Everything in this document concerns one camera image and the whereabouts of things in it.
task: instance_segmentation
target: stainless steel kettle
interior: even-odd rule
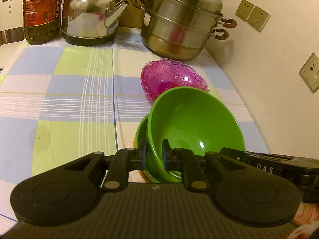
[[[105,44],[114,39],[125,0],[62,0],[62,35],[74,45]]]

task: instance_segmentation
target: green bowl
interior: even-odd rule
[[[141,140],[144,138],[146,139],[146,129],[147,129],[147,120],[148,120],[148,114],[142,119],[140,125],[138,126],[138,129],[135,134],[134,138],[134,147],[138,148],[138,145],[140,144]],[[153,166],[149,154],[147,154],[146,157],[146,168],[144,170],[145,175],[152,183],[164,183],[165,180],[160,176],[157,169]]]
[[[196,155],[219,152],[223,147],[245,151],[245,142],[232,113],[217,98],[191,87],[176,87],[154,102],[147,123],[150,160],[169,182],[180,182],[181,174],[163,168],[162,141],[171,148],[187,148]]]

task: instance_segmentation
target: finger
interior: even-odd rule
[[[319,220],[319,204],[301,203],[293,222],[300,226],[313,220]]]

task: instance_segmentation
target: kettle spout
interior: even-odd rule
[[[119,17],[121,16],[124,9],[128,6],[128,4],[129,2],[127,1],[121,1],[118,3],[116,7],[109,10],[108,13],[105,15],[105,27],[112,27],[114,23],[119,19]]]

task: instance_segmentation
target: soy sauce bottle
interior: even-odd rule
[[[23,29],[29,44],[46,43],[60,32],[62,0],[23,0]]]

